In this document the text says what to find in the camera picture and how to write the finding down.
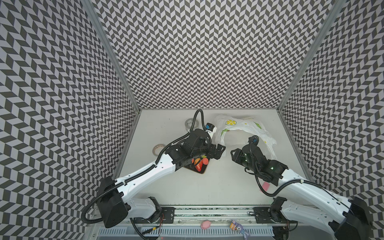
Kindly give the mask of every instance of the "lemon print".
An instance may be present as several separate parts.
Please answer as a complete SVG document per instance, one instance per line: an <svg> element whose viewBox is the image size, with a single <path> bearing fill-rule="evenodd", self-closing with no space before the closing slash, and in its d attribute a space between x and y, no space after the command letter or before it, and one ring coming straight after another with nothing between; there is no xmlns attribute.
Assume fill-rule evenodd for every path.
<svg viewBox="0 0 384 240"><path fill-rule="evenodd" d="M235 125L236 121L234 121L234 120L227 120L227 122L225 124L226 125Z"/></svg>

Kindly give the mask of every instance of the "toy fruit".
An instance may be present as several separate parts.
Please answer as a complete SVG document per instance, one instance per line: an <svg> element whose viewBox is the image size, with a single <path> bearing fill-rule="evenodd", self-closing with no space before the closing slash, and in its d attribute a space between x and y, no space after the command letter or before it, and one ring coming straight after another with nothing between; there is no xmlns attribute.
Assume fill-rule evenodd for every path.
<svg viewBox="0 0 384 240"><path fill-rule="evenodd" d="M209 160L208 160L208 158L206 158L206 157L203 158L202 161L203 161L203 164L204 164L204 165L208 165L208 163L209 163Z"/></svg>
<svg viewBox="0 0 384 240"><path fill-rule="evenodd" d="M203 161L200 161L200 158L197 158L195 159L195 168L197 169L197 171L201 171L201 167L203 166Z"/></svg>

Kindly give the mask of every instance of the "small pink toy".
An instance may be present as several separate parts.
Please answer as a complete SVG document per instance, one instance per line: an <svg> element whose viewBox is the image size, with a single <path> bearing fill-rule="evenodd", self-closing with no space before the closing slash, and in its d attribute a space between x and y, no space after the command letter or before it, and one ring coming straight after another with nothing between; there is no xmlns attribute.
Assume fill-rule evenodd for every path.
<svg viewBox="0 0 384 240"><path fill-rule="evenodd" d="M201 229L203 230L208 229L211 226L211 222L208 220L204 221L200 226L201 226Z"/></svg>

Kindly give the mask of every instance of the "pink sticky note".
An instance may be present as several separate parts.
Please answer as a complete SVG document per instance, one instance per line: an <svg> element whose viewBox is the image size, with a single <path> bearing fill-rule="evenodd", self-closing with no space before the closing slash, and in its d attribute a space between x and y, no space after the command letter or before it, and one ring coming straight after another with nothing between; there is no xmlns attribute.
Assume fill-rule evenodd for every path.
<svg viewBox="0 0 384 240"><path fill-rule="evenodd" d="M265 191L268 190L269 186L270 186L270 184L267 183L267 182L264 182L263 185L262 185L262 187L263 187L263 189L264 189Z"/></svg>

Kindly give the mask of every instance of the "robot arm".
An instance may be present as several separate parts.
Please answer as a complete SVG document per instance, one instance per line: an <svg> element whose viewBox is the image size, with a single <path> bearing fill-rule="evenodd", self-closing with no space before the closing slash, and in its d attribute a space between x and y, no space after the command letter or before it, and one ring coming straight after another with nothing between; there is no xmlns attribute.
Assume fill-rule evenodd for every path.
<svg viewBox="0 0 384 240"><path fill-rule="evenodd" d="M158 180L159 178L171 174L182 167L191 165L191 160L202 155L208 158L220 159L225 147L211 143L213 134L216 131L214 125L207 123L204 130L195 129L186 134L188 138L183 137L175 140L178 143L169 144L161 152L160 158L144 166L143 168L112 180L107 177L101 181L97 205L101 214L99 221L103 221L106 228L113 227L120 223L126 217L141 217L154 222L161 213L161 206L154 197L147 199L133 198L141 189ZM86 223L93 223L91 220L82 217Z"/></svg>
<svg viewBox="0 0 384 240"><path fill-rule="evenodd" d="M231 151L232 160L255 173L257 184L264 194L275 197L283 188L287 188L318 207L298 205L286 198L277 197L269 208L271 220L303 222L334 234L337 240L369 239L372 215L363 200L358 197L349 200L308 181L276 160L267 160L257 147L257 136L250 137L248 142L243 149ZM273 194L267 193L262 189L258 177L279 188Z"/></svg>

